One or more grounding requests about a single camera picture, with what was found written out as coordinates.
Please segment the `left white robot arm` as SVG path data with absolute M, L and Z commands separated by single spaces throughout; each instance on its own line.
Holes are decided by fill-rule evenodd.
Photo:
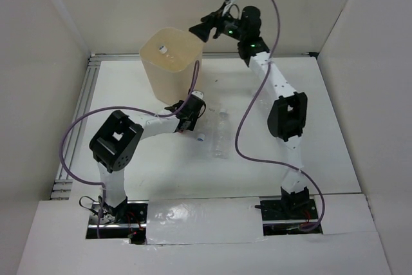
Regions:
M 192 131 L 205 107 L 203 93 L 193 91 L 186 101 L 166 107 L 156 116 L 143 114 L 132 121 L 120 110 L 110 114 L 89 143 L 104 184 L 99 201 L 106 218 L 118 223 L 127 215 L 125 168 L 138 143 L 155 135 Z

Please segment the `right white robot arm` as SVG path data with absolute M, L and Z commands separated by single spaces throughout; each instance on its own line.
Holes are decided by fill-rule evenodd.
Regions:
M 267 116 L 269 133 L 283 143 L 287 153 L 287 161 L 283 163 L 287 170 L 281 183 L 281 208 L 274 212 L 292 219 L 310 202 L 301 158 L 308 98 L 306 93 L 291 86 L 274 64 L 260 28 L 261 12 L 255 6 L 244 7 L 238 18 L 221 7 L 202 17 L 189 31 L 205 43 L 221 34 L 237 40 L 240 58 L 261 80 L 258 92 L 266 91 L 272 101 Z

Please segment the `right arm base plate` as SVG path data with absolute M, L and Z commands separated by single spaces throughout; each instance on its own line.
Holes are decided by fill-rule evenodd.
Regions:
M 264 236 L 322 234 L 321 225 L 311 231 L 302 231 L 303 226 L 311 225 L 318 221 L 318 212 L 313 198 L 307 206 L 286 212 L 279 198 L 260 199 L 254 206 L 260 210 L 263 222 Z

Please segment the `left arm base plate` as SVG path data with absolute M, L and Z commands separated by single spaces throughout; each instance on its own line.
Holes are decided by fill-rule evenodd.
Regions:
M 119 220 L 104 212 L 100 219 L 100 239 L 123 239 L 133 245 L 146 244 L 148 203 L 130 202 L 127 211 Z

